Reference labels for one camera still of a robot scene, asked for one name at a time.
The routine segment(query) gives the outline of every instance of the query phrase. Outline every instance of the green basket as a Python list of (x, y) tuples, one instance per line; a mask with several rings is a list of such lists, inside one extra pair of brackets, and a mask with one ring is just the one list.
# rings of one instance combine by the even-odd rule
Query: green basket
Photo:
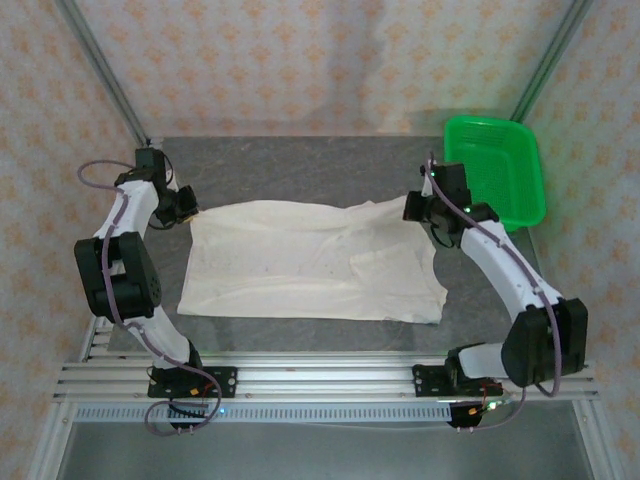
[(546, 213), (538, 148), (524, 125), (459, 116), (444, 130), (445, 163), (463, 163), (474, 202), (487, 202), (507, 231), (532, 227)]

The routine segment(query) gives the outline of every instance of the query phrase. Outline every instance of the purple cable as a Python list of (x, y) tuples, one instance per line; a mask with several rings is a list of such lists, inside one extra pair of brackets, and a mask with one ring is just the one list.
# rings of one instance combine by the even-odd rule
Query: purple cable
[[(111, 276), (109, 274), (109, 242), (111, 241), (111, 236), (113, 235), (113, 231), (116, 229), (116, 227), (118, 225), (118, 222), (120, 221), (120, 219), (124, 215), (124, 212), (127, 209), (127, 205), (129, 204), (129, 197), (124, 192), (124, 190), (122, 190), (121, 188), (114, 187), (114, 186), (111, 186), (111, 185), (103, 185), (103, 184), (100, 184), (100, 183), (94, 183), (94, 182), (91, 182), (89, 180), (86, 180), (82, 176), (82, 172), (85, 170), (85, 168), (90, 167), (91, 165), (97, 165), (97, 164), (119, 165), (119, 166), (128, 167), (128, 168), (134, 168), (134, 167), (132, 165), (129, 165), (128, 163), (118, 162), (118, 161), (115, 161), (115, 160), (93, 160), (91, 162), (87, 162), (87, 163), (81, 165), (78, 168), (78, 171), (77, 171), (78, 178), (80, 179), (80, 181), (83, 184), (88, 185), (88, 186), (93, 187), (93, 188), (99, 188), (101, 190), (111, 190), (111, 191), (114, 191), (114, 192), (119, 193), (120, 195), (122, 195), (122, 205), (120, 206), (120, 208), (118, 209), (117, 213), (113, 217), (112, 224), (109, 226), (109, 228), (107, 228), (107, 232), (105, 233), (104, 240), (103, 240), (103, 243), (102, 243), (102, 251), (101, 251), (101, 256), (100, 256), (100, 263), (101, 263), (101, 268), (102, 268), (102, 278), (103, 278), (104, 284), (105, 284), (105, 290), (106, 290), (106, 293), (107, 293), (107, 300), (109, 301), (109, 308), (111, 309), (111, 314), (113, 315), (113, 318), (114, 318), (116, 324), (120, 328), (123, 328), (124, 330), (130, 330), (132, 328), (135, 328), (138, 331), (138, 333), (140, 334), (140, 338), (142, 339), (144, 345), (154, 355), (156, 355), (157, 357), (161, 358), (162, 360), (165, 360), (167, 363), (169, 363), (171, 365), (174, 365), (174, 366), (176, 366), (178, 368), (181, 368), (182, 370), (185, 370), (185, 371), (191, 372), (191, 373), (196, 373), (198, 375), (201, 375), (201, 376), (205, 377), (216, 388), (216, 391), (218, 392), (218, 398), (217, 398), (216, 405), (211, 410), (211, 412), (205, 418), (203, 418), (202, 421), (200, 423), (198, 423), (196, 426), (189, 427), (189, 431), (191, 433), (193, 433), (196, 430), (206, 426), (209, 422), (211, 422), (211, 420), (213, 420), (213, 417), (215, 417), (215, 415), (218, 413), (218, 409), (220, 408), (220, 403), (222, 402), (222, 389), (221, 389), (220, 384), (218, 383), (218, 381), (212, 375), (210, 375), (209, 373), (205, 372), (204, 370), (200, 370), (200, 369), (191, 367), (189, 365), (184, 365), (184, 364), (178, 362), (177, 360), (174, 360), (173, 358), (167, 357), (164, 353), (162, 353), (159, 349), (157, 349), (151, 343), (151, 341), (149, 340), (149, 338), (145, 334), (144, 328), (142, 327), (142, 325), (140, 325), (137, 322), (131, 322), (128, 325), (126, 325), (122, 321), (122, 318), (120, 317), (120, 312), (118, 312), (118, 306), (116, 304), (116, 298), (115, 298), (115, 294), (113, 292), (113, 285), (111, 283)], [(199, 405), (194, 404), (192, 402), (182, 402), (182, 401), (175, 401), (175, 400), (161, 400), (161, 401), (155, 402), (153, 405), (151, 405), (147, 409), (147, 412), (146, 412), (146, 414), (144, 416), (144, 424), (145, 424), (145, 427), (147, 428), (147, 430), (149, 432), (153, 433), (154, 435), (158, 435), (160, 437), (170, 437), (170, 436), (173, 436), (173, 435), (180, 435), (182, 433), (182, 429), (181, 428), (178, 428), (177, 430), (170, 430), (170, 431), (158, 430), (157, 428), (155, 428), (149, 422), (149, 416), (150, 416), (151, 412), (153, 411), (154, 408), (156, 408), (156, 407), (158, 407), (160, 405), (170, 405), (170, 406), (180, 406), (180, 407), (199, 407)]]
[(535, 276), (531, 273), (529, 268), (527, 268), (527, 265), (518, 256), (518, 254), (514, 252), (513, 249), (508, 245), (504, 245), (496, 235), (494, 235), (492, 232), (484, 228), (482, 225), (476, 222), (473, 218), (465, 214), (451, 200), (449, 200), (446, 197), (446, 195), (442, 192), (442, 190), (436, 183), (435, 179), (431, 175), (431, 166), (434, 163), (435, 161), (433, 160), (433, 154), (432, 154), (431, 158), (427, 160), (427, 165), (426, 165), (427, 171), (425, 172), (425, 175), (428, 176), (429, 182), (431, 183), (433, 190), (436, 192), (436, 195), (438, 195), (438, 197), (440, 197), (440, 199), (445, 203), (445, 205), (447, 205), (447, 207), (449, 207), (456, 215), (458, 215), (460, 218), (465, 220), (472, 227), (480, 230), (480, 232), (482, 232), (486, 237), (488, 237), (490, 240), (495, 242), (495, 244), (499, 248), (502, 248), (504, 251), (506, 251), (507, 254), (509, 254), (509, 256), (513, 259), (513, 261), (516, 262), (518, 267), (520, 267), (520, 270), (522, 270), (522, 272), (525, 274), (525, 276), (529, 280), (531, 287), (533, 287), (534, 292), (536, 292), (537, 295), (540, 297), (540, 300), (542, 300), (542, 304), (544, 305), (547, 311), (547, 315), (549, 316), (549, 321), (551, 323), (551, 335), (553, 337), (553, 350), (554, 350), (553, 387), (551, 389), (551, 392), (547, 391), (540, 384), (536, 384), (536, 387), (538, 388), (538, 390), (540, 390), (540, 392), (543, 395), (547, 397), (555, 397), (558, 394), (558, 391), (560, 390), (560, 377), (562, 377), (562, 350), (560, 346), (560, 330), (558, 329), (558, 319), (556, 318), (556, 314), (553, 311), (551, 302), (547, 298), (547, 295), (544, 293), (544, 291), (542, 291), (542, 289), (540, 288), (540, 285), (538, 284), (538, 281), (536, 280)]

